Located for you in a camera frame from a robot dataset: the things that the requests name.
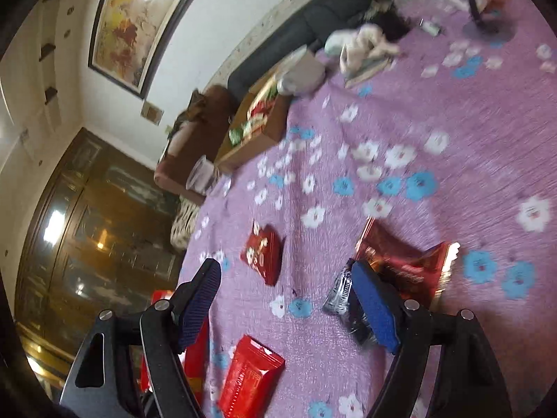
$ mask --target picture frame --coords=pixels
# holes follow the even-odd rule
[[[88,66],[144,99],[191,0],[99,0]]]

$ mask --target wooden cabinet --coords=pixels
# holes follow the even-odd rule
[[[82,130],[37,206],[19,266],[16,320],[75,354],[98,312],[144,310],[174,289],[177,198],[152,171]]]

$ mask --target black sofa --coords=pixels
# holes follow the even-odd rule
[[[359,26],[360,16],[370,3],[371,0],[312,0],[232,72],[229,91],[241,101],[249,87],[289,52],[303,45],[316,52],[333,31]]]

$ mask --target red bag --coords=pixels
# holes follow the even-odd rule
[[[267,225],[261,229],[254,220],[246,248],[240,253],[240,259],[258,272],[267,286],[274,286],[279,279],[281,241],[275,230]]]
[[[244,335],[218,401],[225,418],[263,417],[284,366],[284,358]]]

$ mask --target floral blanket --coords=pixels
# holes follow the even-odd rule
[[[235,344],[249,334],[286,360],[267,417],[365,416],[391,357],[359,348],[321,306],[369,216],[421,249],[460,242],[444,311],[478,316],[516,416],[545,395],[557,377],[557,40],[530,0],[505,12],[516,23],[508,43],[464,39],[468,16],[452,14],[444,35],[413,30],[405,55],[356,88],[331,75],[292,103],[278,146],[207,198],[180,275],[207,256],[222,265],[207,414],[220,416]],[[253,219],[284,240],[275,287],[240,261]]]

